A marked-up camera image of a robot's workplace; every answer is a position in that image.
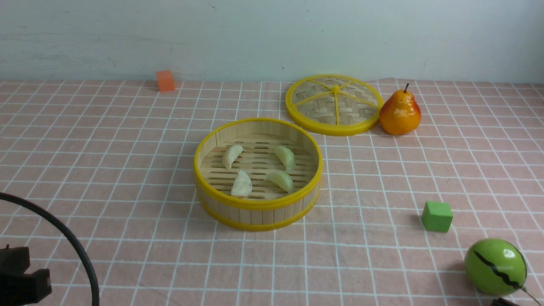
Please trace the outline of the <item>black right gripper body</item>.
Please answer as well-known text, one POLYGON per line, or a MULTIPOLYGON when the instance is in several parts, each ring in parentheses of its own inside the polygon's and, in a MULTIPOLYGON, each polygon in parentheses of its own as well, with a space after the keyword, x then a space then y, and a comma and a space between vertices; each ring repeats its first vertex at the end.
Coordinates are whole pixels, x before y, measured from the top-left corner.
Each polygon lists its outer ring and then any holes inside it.
POLYGON ((495 298, 492 300, 490 306, 519 306, 519 304, 506 300, 505 298, 495 298))

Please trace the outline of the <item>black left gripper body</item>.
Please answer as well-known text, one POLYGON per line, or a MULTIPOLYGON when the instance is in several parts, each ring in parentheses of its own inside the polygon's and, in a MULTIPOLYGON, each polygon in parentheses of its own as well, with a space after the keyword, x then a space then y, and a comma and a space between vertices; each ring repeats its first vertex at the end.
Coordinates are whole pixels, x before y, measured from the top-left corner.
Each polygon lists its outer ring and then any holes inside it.
POLYGON ((0 250, 0 304, 2 306, 26 306, 39 303, 52 294, 49 269, 26 273, 30 267, 27 246, 0 250))

